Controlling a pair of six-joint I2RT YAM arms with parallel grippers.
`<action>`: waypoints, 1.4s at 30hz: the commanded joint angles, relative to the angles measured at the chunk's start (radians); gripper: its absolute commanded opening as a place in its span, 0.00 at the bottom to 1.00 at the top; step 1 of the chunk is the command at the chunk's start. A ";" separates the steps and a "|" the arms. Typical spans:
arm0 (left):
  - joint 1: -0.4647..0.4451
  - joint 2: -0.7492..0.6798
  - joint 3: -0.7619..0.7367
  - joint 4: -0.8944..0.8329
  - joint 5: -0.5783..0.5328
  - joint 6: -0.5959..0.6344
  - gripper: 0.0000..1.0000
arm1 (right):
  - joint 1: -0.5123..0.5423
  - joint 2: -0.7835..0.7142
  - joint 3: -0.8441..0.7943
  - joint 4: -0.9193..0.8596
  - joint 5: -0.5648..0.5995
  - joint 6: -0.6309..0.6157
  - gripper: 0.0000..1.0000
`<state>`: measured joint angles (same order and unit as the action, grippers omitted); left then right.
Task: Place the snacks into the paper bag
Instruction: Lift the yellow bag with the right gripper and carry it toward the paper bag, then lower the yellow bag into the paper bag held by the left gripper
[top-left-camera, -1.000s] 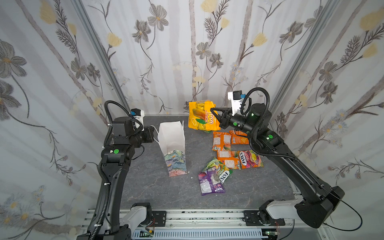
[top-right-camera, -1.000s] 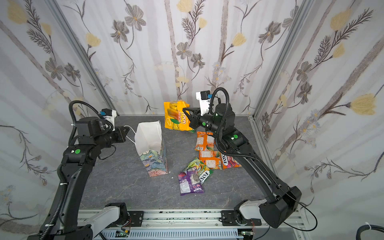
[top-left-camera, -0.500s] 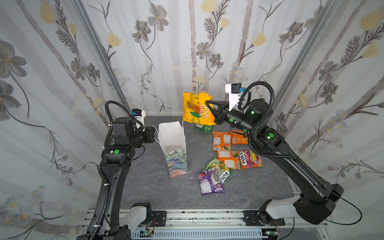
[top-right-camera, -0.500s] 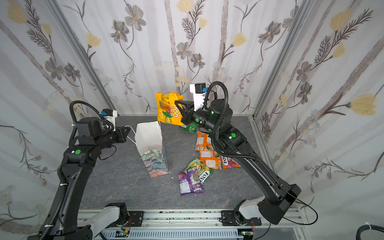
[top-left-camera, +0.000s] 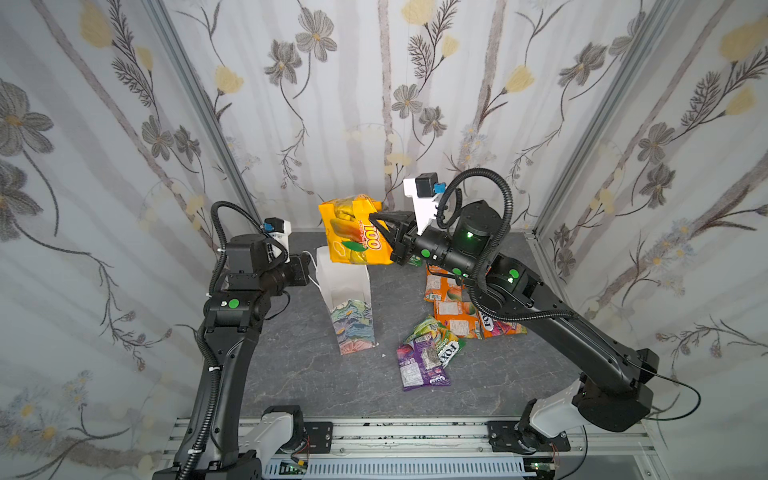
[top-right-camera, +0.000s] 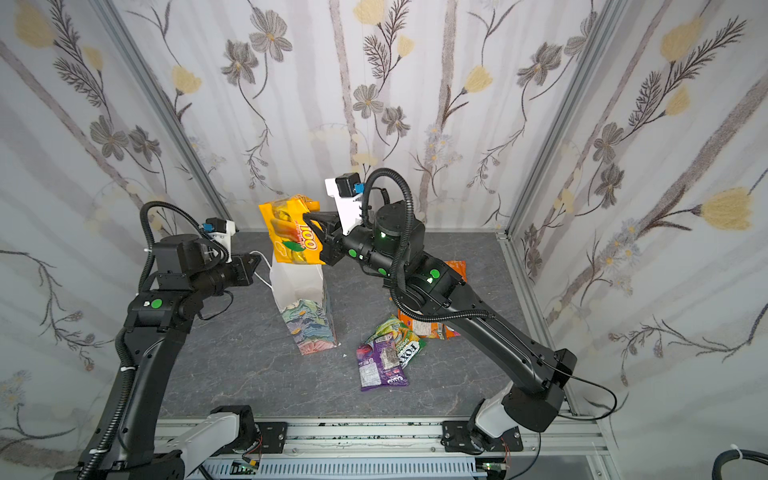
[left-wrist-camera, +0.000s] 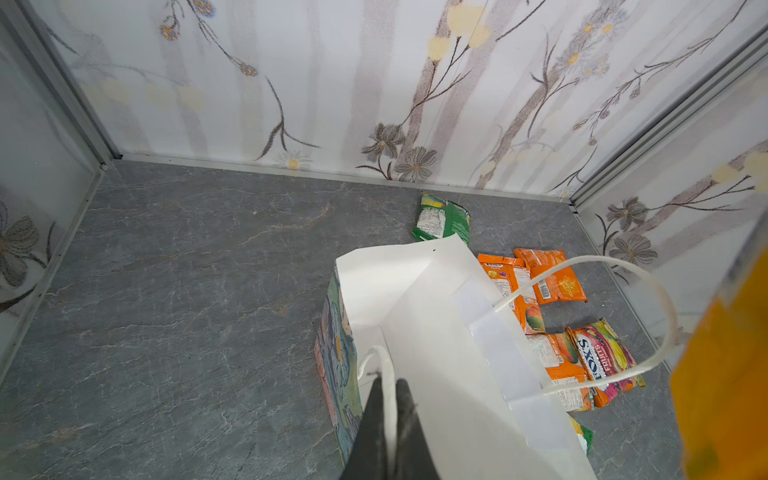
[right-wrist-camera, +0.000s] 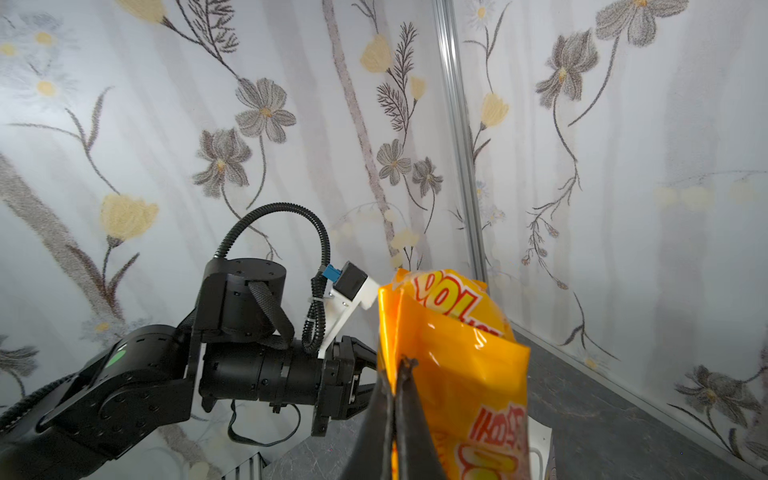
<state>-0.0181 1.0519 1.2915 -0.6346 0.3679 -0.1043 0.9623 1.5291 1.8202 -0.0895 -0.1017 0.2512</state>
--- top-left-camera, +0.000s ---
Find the yellow 100 candy bag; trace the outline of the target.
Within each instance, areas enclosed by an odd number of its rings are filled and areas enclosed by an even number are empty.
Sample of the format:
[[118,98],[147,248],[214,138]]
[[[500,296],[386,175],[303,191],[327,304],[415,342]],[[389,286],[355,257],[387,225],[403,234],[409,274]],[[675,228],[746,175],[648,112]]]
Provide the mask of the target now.
[[361,194],[334,199],[318,206],[330,260],[351,265],[389,265],[392,248],[369,219],[382,211],[382,203]]

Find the floral white paper bag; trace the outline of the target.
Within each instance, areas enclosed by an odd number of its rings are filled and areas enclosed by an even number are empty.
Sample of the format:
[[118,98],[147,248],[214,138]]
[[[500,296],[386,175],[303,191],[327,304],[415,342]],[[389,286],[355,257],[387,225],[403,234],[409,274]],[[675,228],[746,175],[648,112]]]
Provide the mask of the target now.
[[376,346],[366,265],[333,262],[328,246],[315,250],[315,283],[329,312],[341,355]]

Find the green Fox's candy bag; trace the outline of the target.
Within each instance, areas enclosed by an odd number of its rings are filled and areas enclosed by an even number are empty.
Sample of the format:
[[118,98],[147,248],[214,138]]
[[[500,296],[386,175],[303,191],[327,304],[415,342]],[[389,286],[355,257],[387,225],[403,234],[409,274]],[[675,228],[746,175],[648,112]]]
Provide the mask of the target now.
[[465,340],[437,319],[429,316],[414,327],[413,332],[404,340],[405,344],[413,345],[421,336],[429,335],[434,343],[438,357],[444,367],[465,347]]

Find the purple Fox's candy bag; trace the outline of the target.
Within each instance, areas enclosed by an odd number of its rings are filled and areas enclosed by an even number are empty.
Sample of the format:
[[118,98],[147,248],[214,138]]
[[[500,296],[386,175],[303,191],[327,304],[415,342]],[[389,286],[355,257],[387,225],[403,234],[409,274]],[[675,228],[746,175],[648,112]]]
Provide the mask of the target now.
[[434,339],[425,334],[397,349],[402,388],[448,387],[451,380],[438,356]]

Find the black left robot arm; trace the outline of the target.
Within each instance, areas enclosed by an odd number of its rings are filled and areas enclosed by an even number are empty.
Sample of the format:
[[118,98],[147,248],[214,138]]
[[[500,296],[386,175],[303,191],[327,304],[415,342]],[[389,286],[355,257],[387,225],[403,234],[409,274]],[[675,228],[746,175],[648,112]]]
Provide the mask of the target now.
[[260,479],[280,451],[308,445],[297,405],[273,406],[239,436],[247,373],[275,297],[309,284],[310,257],[291,254],[251,214],[229,202],[210,209],[221,252],[194,339],[203,365],[181,444],[156,479]]

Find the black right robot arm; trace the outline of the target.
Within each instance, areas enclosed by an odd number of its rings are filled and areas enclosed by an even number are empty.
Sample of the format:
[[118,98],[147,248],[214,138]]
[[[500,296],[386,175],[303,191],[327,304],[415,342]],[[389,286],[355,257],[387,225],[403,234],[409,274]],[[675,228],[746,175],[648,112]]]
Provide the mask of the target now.
[[413,180],[411,211],[372,213],[369,220],[391,248],[392,262],[419,256],[462,283],[482,317],[525,325],[581,373],[571,385],[528,402],[520,419],[491,435],[493,447],[520,455],[555,450],[573,428],[593,425],[621,433],[645,419],[659,421],[650,380],[659,357],[614,340],[571,309],[521,261],[500,251],[514,213],[507,181],[471,168],[449,184],[436,173]]

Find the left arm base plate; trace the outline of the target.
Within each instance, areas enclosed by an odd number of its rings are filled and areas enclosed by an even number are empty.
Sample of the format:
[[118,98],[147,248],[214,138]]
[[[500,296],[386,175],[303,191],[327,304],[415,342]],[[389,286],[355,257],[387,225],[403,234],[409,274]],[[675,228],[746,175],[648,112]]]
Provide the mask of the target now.
[[330,454],[333,442],[334,424],[329,421],[304,423],[305,449],[303,453]]

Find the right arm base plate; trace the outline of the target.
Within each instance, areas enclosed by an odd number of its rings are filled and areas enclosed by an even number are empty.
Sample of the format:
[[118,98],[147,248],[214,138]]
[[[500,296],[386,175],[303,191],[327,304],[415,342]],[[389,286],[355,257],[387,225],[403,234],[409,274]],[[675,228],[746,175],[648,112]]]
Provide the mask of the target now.
[[547,438],[520,421],[488,421],[488,443],[494,452],[528,456],[537,453],[569,452],[571,445],[562,432]]

